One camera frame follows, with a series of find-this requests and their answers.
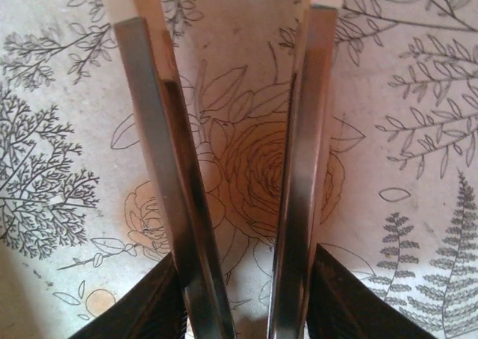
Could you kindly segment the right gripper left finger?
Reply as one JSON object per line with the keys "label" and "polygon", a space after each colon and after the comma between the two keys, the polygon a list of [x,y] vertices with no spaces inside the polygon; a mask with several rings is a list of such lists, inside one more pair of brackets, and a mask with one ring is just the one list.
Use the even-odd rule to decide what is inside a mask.
{"label": "right gripper left finger", "polygon": [[234,322],[160,0],[102,0],[170,252],[77,338],[232,338]]}

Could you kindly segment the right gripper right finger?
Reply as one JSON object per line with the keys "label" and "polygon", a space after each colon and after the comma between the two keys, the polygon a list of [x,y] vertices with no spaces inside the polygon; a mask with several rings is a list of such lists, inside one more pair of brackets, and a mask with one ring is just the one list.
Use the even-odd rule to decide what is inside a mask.
{"label": "right gripper right finger", "polygon": [[289,98],[269,338],[420,338],[422,330],[317,243],[329,159],[329,81],[343,0],[302,0]]}

